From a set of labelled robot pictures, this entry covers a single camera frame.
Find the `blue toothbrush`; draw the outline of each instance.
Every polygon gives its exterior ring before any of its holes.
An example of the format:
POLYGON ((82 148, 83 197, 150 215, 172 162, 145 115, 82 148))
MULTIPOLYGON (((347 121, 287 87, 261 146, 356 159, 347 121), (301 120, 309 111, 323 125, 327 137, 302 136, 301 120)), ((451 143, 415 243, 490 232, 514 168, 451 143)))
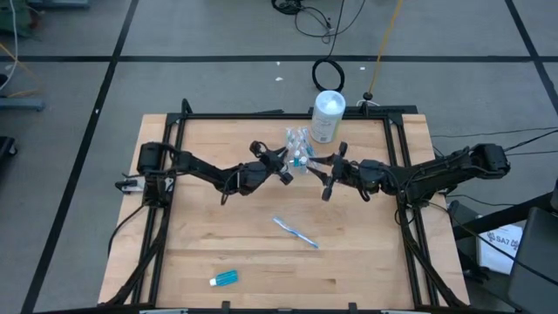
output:
POLYGON ((273 217, 273 221, 278 224, 279 226, 281 226, 281 228, 289 231, 291 234, 298 236, 299 238, 303 239, 304 241, 308 242, 311 246, 313 246, 315 249, 318 249, 317 247, 317 243, 310 240, 309 238, 306 237, 306 235, 303 235, 302 233, 294 230, 293 228, 287 226, 287 224, 279 217, 275 216, 273 217))

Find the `clear plastic bottle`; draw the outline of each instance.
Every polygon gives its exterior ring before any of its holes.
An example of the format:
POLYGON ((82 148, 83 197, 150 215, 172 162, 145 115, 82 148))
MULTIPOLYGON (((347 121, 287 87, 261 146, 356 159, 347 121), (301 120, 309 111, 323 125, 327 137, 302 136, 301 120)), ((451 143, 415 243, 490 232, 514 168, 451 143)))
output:
POLYGON ((300 173, 301 174, 306 174, 308 172, 308 169, 306 168, 306 165, 308 164, 308 157, 303 156, 300 158, 300 173))

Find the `wire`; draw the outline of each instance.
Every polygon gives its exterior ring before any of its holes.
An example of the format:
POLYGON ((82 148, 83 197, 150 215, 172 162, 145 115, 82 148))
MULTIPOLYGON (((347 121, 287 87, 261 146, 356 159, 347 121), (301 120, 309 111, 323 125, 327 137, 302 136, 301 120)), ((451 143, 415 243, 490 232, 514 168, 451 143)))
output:
POLYGON ((434 145, 432 145, 432 148, 434 148, 434 150, 435 150, 440 156, 444 156, 444 154, 443 154, 439 149, 437 149, 434 145))
POLYGON ((473 133, 473 134, 463 134, 463 135, 443 135, 443 134, 441 134, 441 135, 432 135, 431 138, 437 138, 438 137, 438 138, 455 139, 455 138, 462 138, 462 137, 510 134, 510 133, 526 132, 526 131, 547 131, 547 130, 555 130, 555 129, 558 129, 558 126, 534 127, 534 128, 519 129, 519 130, 512 130, 512 131, 501 131, 501 132, 492 132, 492 133, 473 133))
POLYGON ((21 61, 19 61, 13 54, 11 54, 11 52, 8 50, 8 48, 6 48, 2 43, 0 43, 0 49, 2 49, 3 51, 6 52, 6 54, 8 54, 8 56, 10 56, 14 61, 17 62, 17 64, 24 69, 27 74, 29 74, 29 76, 35 80, 35 83, 37 83, 38 88, 34 89, 34 90, 29 90, 29 91, 23 91, 23 92, 15 92, 12 93, 11 95, 8 95, 8 98, 14 98, 14 97, 21 97, 21 96, 27 96, 27 95, 32 95, 32 94, 36 94, 41 92, 42 90, 42 86, 43 86, 43 81, 37 76, 37 74, 35 74, 33 71, 31 71, 27 65, 25 65, 24 63, 22 63, 21 61))
POLYGON ((489 202, 486 202, 486 201, 479 201, 479 200, 477 200, 477 199, 472 198, 472 197, 469 196, 469 195, 447 195, 446 197, 466 197, 466 198, 468 198, 468 199, 471 200, 471 201, 476 201, 476 202, 478 202, 478 203, 480 203, 480 204, 484 204, 484 205, 488 205, 488 206, 515 206, 515 205, 517 205, 517 204, 507 204, 507 203, 492 204, 492 203, 489 203, 489 202))
POLYGON ((11 77, 13 77, 17 67, 17 57, 19 57, 19 43, 17 42, 16 8, 14 7, 14 0, 10 0, 10 8, 11 8, 11 22, 14 29, 13 31, 14 31, 14 44, 16 45, 16 56, 14 58, 15 59, 14 65, 11 67, 11 72, 8 75, 8 79, 6 79, 6 81, 3 82, 2 86, 0 86, 0 91, 2 91, 8 85, 8 83, 11 80, 11 77))
MULTIPOLYGON (((398 226, 402 226, 402 225, 401 225, 401 222, 398 220, 398 214, 399 214, 399 208, 395 210, 395 215, 393 216, 393 220, 395 220, 395 223, 396 223, 398 226)), ((410 226, 411 223, 415 221, 415 218, 416 218, 416 217, 417 217, 417 216, 415 216, 415 215, 413 214, 411 220, 408 221, 405 225, 403 225, 403 227, 408 227, 408 226, 410 226)))
POLYGON ((384 53, 384 48, 387 45, 387 39, 390 37, 391 30, 393 30, 393 25, 395 25, 395 19, 398 17, 399 10, 401 9, 401 4, 403 4, 403 0, 398 0, 398 5, 395 7, 395 12, 393 12, 393 16, 391 17, 390 27, 385 30, 384 39, 382 40, 382 44, 380 45, 380 51, 378 53, 378 58, 376 59, 376 66, 374 66, 374 74, 372 76, 372 82, 370 83, 370 88, 368 92, 372 94, 372 90, 374 89, 374 85, 376 84, 376 77, 380 72, 380 59, 382 58, 382 54, 384 53))
POLYGON ((227 202, 228 199, 228 182, 238 173, 241 172, 241 170, 243 169, 243 166, 240 166, 238 169, 236 169, 232 174, 230 174, 230 176, 225 180, 225 185, 223 186, 223 191, 221 193, 221 205, 225 205, 225 203, 227 202))
POLYGON ((328 27, 328 25, 331 26, 331 24, 329 23, 329 20, 325 17, 325 15, 324 15, 320 10, 318 10, 318 9, 316 9, 316 8, 313 8, 313 7, 305 7, 305 6, 303 6, 303 7, 301 7, 301 11, 300 11, 300 12, 305 12, 305 13, 308 13, 308 14, 310 14, 311 16, 313 16, 313 17, 324 27, 324 29, 326 30, 326 33, 325 33, 324 35, 319 35, 319 34, 310 34, 310 33, 306 32, 306 31, 302 31, 302 30, 300 29, 300 27, 298 26, 298 14, 295 15, 295 27, 296 27, 296 30, 299 31, 300 33, 302 33, 303 35, 306 35, 306 36, 309 36, 309 37, 312 37, 312 38, 321 38, 323 43, 328 44, 330 41, 329 41, 329 40, 328 40, 328 41, 324 41, 324 39, 325 39, 325 38, 331 38, 331 37, 334 37, 334 36, 336 36, 336 35, 341 35, 341 34, 343 34, 344 32, 346 32, 346 31, 355 23, 355 21, 357 20, 358 16, 360 15, 360 12, 362 12, 362 10, 363 10, 363 7, 364 7, 364 4, 365 4, 365 3, 366 3, 366 0, 363 0, 363 2, 360 4, 360 8, 358 9, 357 14, 356 14, 355 17, 350 21, 349 25, 347 25, 347 26, 346 26, 344 29, 342 29, 341 31, 336 31, 336 32, 333 33, 333 34, 330 34, 331 29, 330 29, 330 27, 328 27), (316 16, 314 16, 313 14, 311 14, 310 12, 306 11, 306 9, 315 10, 315 11, 317 11, 318 13, 320 13, 320 15, 323 17, 323 20, 325 21, 325 23, 322 23, 322 21, 320 21, 320 19, 319 19, 318 17, 316 17, 316 16))
POLYGON ((108 241, 108 251, 106 252, 106 254, 108 256, 111 255, 112 241, 114 240, 114 237, 116 236, 116 234, 119 232, 120 228, 122 228, 122 226, 124 226, 125 223, 127 223, 130 219, 132 219, 134 216, 136 216, 139 213, 139 211, 142 208, 144 208, 145 206, 146 206, 145 204, 141 204, 128 217, 126 217, 121 223, 119 223, 118 226, 116 226, 116 229, 112 232, 111 239, 108 241))
POLYGON ((529 154, 552 154, 552 153, 558 153, 558 150, 546 151, 546 152, 515 153, 515 154, 507 154, 506 156, 521 156, 521 155, 529 155, 529 154))
POLYGON ((515 148, 517 148, 517 147, 522 147, 522 146, 524 146, 524 145, 526 145, 526 144, 529 144, 529 143, 531 143, 531 142, 534 142, 534 141, 536 141, 536 140, 538 140, 538 139, 542 139, 543 137, 545 137, 545 136, 547 136, 547 135, 550 135, 550 134, 552 134, 552 133, 558 133, 558 130, 554 130, 554 131, 551 131, 551 132, 548 132, 548 133, 544 133, 543 135, 539 135, 539 136, 537 136, 537 137, 533 137, 531 140, 522 141, 522 142, 519 143, 519 144, 516 144, 516 145, 513 145, 512 147, 508 147, 508 148, 504 149, 504 152, 511 151, 512 149, 515 149, 515 148))
POLYGON ((337 19, 337 26, 335 29, 335 35, 333 36, 333 44, 331 44, 330 54, 325 57, 325 59, 329 59, 331 57, 331 53, 333 53, 333 48, 335 48, 335 42, 337 41, 337 34, 339 33, 339 25, 341 24, 341 16, 343 15, 343 7, 345 6, 345 0, 341 1, 341 9, 339 9, 339 18, 337 19))
POLYGON ((482 236, 480 236, 480 235, 477 234, 476 232, 470 230, 468 227, 465 227, 461 222, 459 222, 457 219, 455 219, 455 215, 454 215, 451 211, 449 211, 449 210, 445 209, 444 207, 442 207, 442 206, 440 206, 440 205, 438 205, 438 204, 435 204, 435 203, 433 203, 433 202, 431 202, 431 201, 428 201, 428 203, 430 203, 431 205, 433 205, 433 206, 435 206, 435 207, 437 207, 437 208, 440 208, 440 209, 444 210, 448 215, 450 215, 450 217, 452 218, 452 220, 453 220, 455 223, 457 223, 461 228, 463 228, 463 229, 464 229, 467 233, 469 233, 470 235, 472 235, 472 236, 478 238, 479 240, 481 240, 482 242, 488 244, 490 247, 492 247, 493 249, 499 251, 499 252, 500 252, 501 254, 503 254, 504 256, 507 256, 507 258, 511 259, 512 261, 514 261, 514 263, 517 263, 518 265, 520 265, 521 267, 523 267, 525 270, 528 270, 528 271, 531 272, 532 274, 534 274, 534 275, 536 275, 536 276, 538 276, 538 277, 540 277, 540 278, 542 278, 542 279, 548 281, 549 283, 551 283, 551 284, 553 284, 553 285, 555 285, 555 286, 558 286, 558 282, 556 282, 554 279, 552 279, 552 278, 550 278, 550 277, 548 277, 548 276, 545 276, 544 274, 540 273, 539 271, 534 270, 534 269, 530 268, 529 266, 527 266, 526 264, 524 264, 524 263, 518 261, 515 257, 509 255, 509 254, 508 254, 507 252, 505 252, 504 250, 502 250, 502 249, 498 248, 497 246, 493 245, 492 243, 490 243, 487 239, 483 238, 482 236))

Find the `floor tile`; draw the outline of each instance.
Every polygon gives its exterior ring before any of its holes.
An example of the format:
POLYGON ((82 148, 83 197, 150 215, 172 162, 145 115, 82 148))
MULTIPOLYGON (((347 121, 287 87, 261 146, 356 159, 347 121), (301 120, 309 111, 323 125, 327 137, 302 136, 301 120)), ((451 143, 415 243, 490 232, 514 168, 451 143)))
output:
POLYGON ((558 55, 558 3, 545 0, 514 0, 521 20, 541 56, 558 55))
MULTIPOLYGON (((347 0, 342 28, 360 0, 347 0)), ((368 0, 357 21, 339 35, 334 54, 378 53, 396 1, 368 0)), ((308 0, 337 22, 339 1, 308 0)), ((300 28, 322 34, 310 15, 300 28)), ((296 31, 294 17, 274 10, 269 1, 141 1, 124 49, 125 55, 325 55, 321 38, 296 31), (185 12, 196 12, 185 18, 185 12)), ((526 55, 513 19, 501 1, 405 0, 386 48, 392 55, 526 55)))
MULTIPOLYGON (((21 310, 106 71, 106 64, 28 66, 44 81, 47 107, 0 111, 0 134, 14 137, 19 148, 0 178, 0 247, 6 252, 0 304, 6 313, 21 310)), ((34 88, 16 74, 9 91, 34 88)))
MULTIPOLYGON (((143 114, 178 111, 182 98, 188 98, 196 113, 270 109, 304 113, 317 95, 310 78, 311 65, 119 64, 37 310, 93 306, 97 302, 105 272, 106 245, 122 197, 113 183, 130 167, 143 114)), ((342 66, 347 74, 344 94, 348 104, 354 104, 368 88, 372 67, 360 63, 342 66)), ((318 77, 324 85, 334 85, 332 73, 332 69, 324 67, 319 69, 318 77)), ((431 132, 437 134, 558 125, 558 117, 531 64, 386 63, 375 93, 375 100, 382 105, 417 105, 427 115, 431 132)), ((481 142, 507 147, 530 136, 534 134, 434 142, 450 153, 481 142)), ((555 138, 549 137, 517 151, 542 149, 554 143, 555 138)), ((485 201, 524 201, 548 191, 556 178, 548 169, 552 160, 549 155, 510 157, 512 172, 506 178, 473 180, 459 192, 485 201)), ((481 213, 495 210, 463 202, 481 213)))
MULTIPOLYGON (((111 56, 131 0, 95 0, 89 9, 47 10, 34 38, 19 39, 20 55, 111 56)), ((13 36, 2 35, 15 53, 13 36)))

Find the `wooden table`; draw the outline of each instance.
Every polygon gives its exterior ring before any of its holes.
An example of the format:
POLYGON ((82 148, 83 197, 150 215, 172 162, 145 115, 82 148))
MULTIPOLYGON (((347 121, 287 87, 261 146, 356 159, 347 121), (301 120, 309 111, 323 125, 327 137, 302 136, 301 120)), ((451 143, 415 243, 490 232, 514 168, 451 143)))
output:
MULTIPOLYGON (((146 115, 139 131, 131 173, 140 145, 160 141, 165 115, 146 115)), ((425 116, 405 115, 405 133, 412 163, 433 158, 425 116)), ((282 147, 286 126, 307 126, 308 120, 208 120, 186 123, 183 150, 217 167, 254 160, 252 140, 271 149, 282 147)), ((393 129, 397 150, 397 131, 393 129)), ((349 144, 349 160, 373 159, 389 164, 381 121, 344 120, 336 141, 315 144, 320 155, 349 144)), ((398 163, 403 164, 400 156, 398 163)), ((378 193, 364 202, 356 189, 336 185, 329 202, 322 201, 321 182, 311 174, 295 174, 287 187, 270 177, 249 196, 232 195, 226 206, 213 186, 192 176, 177 180, 161 271, 158 307, 411 309, 412 294, 401 231, 394 222, 396 202, 378 193), (313 249, 272 222, 282 217, 320 245, 313 249), (239 271, 239 283, 210 287, 209 279, 225 270, 239 271)), ((126 195, 119 220, 140 204, 140 194, 126 195)), ((434 200, 444 205, 441 196, 434 200)), ((146 210, 116 236, 99 301, 114 295, 137 265, 146 224, 146 210)), ((466 287, 448 215, 423 209, 432 264, 455 294, 468 302, 466 287)), ((424 273, 417 263, 423 303, 424 273)), ((147 299, 151 270, 142 300, 147 299)))

